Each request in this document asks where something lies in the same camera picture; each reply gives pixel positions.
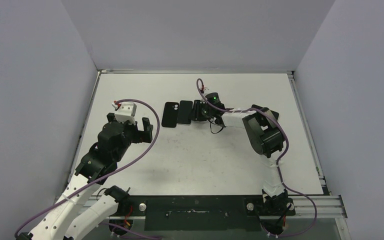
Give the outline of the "black phone white edge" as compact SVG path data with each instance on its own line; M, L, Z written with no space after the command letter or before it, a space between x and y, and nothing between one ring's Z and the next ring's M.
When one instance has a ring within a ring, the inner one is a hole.
M193 102L190 100L181 100L178 107L177 124L190 125Z

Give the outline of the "black phone case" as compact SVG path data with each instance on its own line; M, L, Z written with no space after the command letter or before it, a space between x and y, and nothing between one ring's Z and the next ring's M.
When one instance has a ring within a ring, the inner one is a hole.
M168 101L164 104L161 125L164 128L175 128L177 126L179 103Z

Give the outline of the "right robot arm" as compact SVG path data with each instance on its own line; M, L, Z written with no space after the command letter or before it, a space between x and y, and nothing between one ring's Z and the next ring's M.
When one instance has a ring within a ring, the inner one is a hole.
M262 207L270 215L287 210L292 211L293 204L283 186L279 174L279 162L272 154L282 151L284 135L278 128L278 113L267 107L251 106L252 110L225 108L218 93L212 92L205 100L195 100L189 119L195 122L209 121L222 129L240 128L246 131L252 149L262 159Z

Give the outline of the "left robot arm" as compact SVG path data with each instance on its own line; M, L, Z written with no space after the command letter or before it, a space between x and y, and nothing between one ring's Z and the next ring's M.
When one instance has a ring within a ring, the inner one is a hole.
M16 230L17 240L80 240L109 215L121 216L129 210L128 193L112 186L97 203L79 213L107 178L121 171L118 163L131 144L148 143L152 147L156 142L147 117L142 118L143 130L138 129L131 112L110 112L107 120L58 201L38 214L44 217L32 230Z

